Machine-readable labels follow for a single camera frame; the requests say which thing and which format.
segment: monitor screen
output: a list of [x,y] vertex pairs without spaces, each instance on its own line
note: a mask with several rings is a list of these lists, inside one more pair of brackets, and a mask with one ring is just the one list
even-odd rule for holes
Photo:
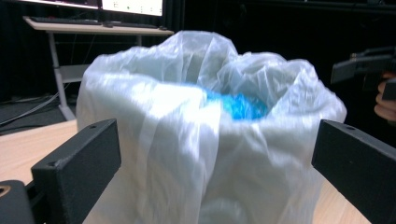
[[163,0],[102,0],[102,10],[161,16]]
[[97,0],[64,0],[64,1],[51,1],[51,0],[15,0],[15,2],[26,2],[33,4],[46,4],[59,7],[80,7],[88,9],[97,9]]

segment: table surface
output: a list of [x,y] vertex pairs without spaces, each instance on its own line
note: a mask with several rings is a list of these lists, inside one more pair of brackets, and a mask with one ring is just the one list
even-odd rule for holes
[[96,35],[172,35],[174,32],[169,30],[119,27],[107,28],[101,25],[79,25],[79,24],[60,24],[35,22],[29,17],[23,17],[35,30],[42,30],[56,34],[96,34]]
[[[0,136],[0,181],[32,181],[30,168],[77,133],[75,120]],[[314,224],[370,223],[328,181],[314,214]]]

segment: black metal bracket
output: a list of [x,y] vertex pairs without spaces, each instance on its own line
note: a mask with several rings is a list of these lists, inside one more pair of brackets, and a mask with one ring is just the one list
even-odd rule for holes
[[0,182],[1,223],[82,223],[119,168],[117,122],[94,123],[34,165],[26,187]]
[[[363,90],[376,90],[384,72],[396,73],[396,47],[367,49],[353,53],[350,59],[332,67],[331,83],[337,83],[354,76],[364,76]],[[396,78],[387,81],[383,100],[396,100]]]
[[396,223],[396,148],[322,120],[312,165],[372,223]]

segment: white plastic bag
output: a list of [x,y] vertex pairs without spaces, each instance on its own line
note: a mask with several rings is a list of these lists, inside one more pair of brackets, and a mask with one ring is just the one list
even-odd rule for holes
[[[199,87],[259,98],[269,113],[232,120]],[[238,55],[214,33],[99,56],[81,83],[78,128],[116,118],[122,164],[85,222],[311,223],[318,125],[346,113],[309,62]]]

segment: person's hand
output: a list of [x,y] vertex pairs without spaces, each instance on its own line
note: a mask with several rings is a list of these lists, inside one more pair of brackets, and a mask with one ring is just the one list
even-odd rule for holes
[[[396,74],[386,73],[383,78],[393,78]],[[374,107],[374,112],[381,118],[390,121],[396,121],[396,100],[382,100],[382,94],[384,93],[386,82],[383,81],[378,85],[379,94],[375,100],[377,105]]]

